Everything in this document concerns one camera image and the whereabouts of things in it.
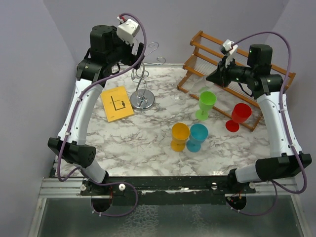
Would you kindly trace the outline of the green plastic wine glass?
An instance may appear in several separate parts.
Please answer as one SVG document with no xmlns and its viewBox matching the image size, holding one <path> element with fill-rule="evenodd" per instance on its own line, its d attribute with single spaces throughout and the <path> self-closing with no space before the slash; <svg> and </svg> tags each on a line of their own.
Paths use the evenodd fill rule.
<svg viewBox="0 0 316 237">
<path fill-rule="evenodd" d="M 204 91 L 200 94 L 198 105 L 199 110 L 196 111 L 196 118 L 200 121 L 208 119 L 209 111 L 214 107 L 217 96 L 211 91 Z"/>
</svg>

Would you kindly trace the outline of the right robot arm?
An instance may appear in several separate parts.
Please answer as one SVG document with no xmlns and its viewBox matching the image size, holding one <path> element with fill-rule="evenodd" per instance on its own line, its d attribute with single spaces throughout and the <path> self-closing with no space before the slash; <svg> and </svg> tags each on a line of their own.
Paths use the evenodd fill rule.
<svg viewBox="0 0 316 237">
<path fill-rule="evenodd" d="M 258 159 L 255 164 L 233 171 L 227 188 L 238 193 L 248 182 L 270 181 L 294 177 L 311 164 L 310 154 L 302 152 L 285 108 L 286 95 L 282 90 L 283 78 L 271 74 L 273 49 L 265 44 L 252 44 L 246 66 L 235 63 L 237 46 L 231 41 L 221 46 L 223 59 L 207 81 L 227 87 L 232 81 L 244 83 L 251 90 L 263 114 L 270 141 L 270 158 Z"/>
</svg>

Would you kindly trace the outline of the clear wine glass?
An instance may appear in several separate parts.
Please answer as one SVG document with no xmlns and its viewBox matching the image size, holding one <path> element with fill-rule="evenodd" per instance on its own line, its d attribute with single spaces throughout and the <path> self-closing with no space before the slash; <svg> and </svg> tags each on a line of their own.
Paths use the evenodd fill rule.
<svg viewBox="0 0 316 237">
<path fill-rule="evenodd" d="M 174 96 L 174 102 L 178 105 L 185 105 L 186 101 L 189 99 L 190 95 L 200 95 L 205 91 L 210 90 L 210 86 L 207 86 L 207 76 L 198 78 L 193 82 L 192 86 L 188 89 L 187 93 L 178 93 Z"/>
</svg>

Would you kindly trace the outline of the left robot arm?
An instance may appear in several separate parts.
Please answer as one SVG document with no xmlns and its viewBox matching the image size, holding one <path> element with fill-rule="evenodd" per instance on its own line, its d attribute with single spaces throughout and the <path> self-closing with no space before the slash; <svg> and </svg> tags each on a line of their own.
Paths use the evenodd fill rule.
<svg viewBox="0 0 316 237">
<path fill-rule="evenodd" d="M 123 74 L 113 73 L 112 67 L 119 63 L 127 65 L 128 70 L 140 67 L 147 43 L 140 43 L 136 54 L 132 49 L 135 36 L 143 30 L 141 23 L 92 28 L 90 48 L 77 65 L 75 93 L 66 120 L 57 137 L 48 140 L 48 147 L 58 156 L 58 161 L 73 164 L 93 181 L 92 189 L 99 195 L 109 189 L 108 173 L 95 160 L 95 147 L 86 144 L 87 127 L 106 81 Z"/>
</svg>

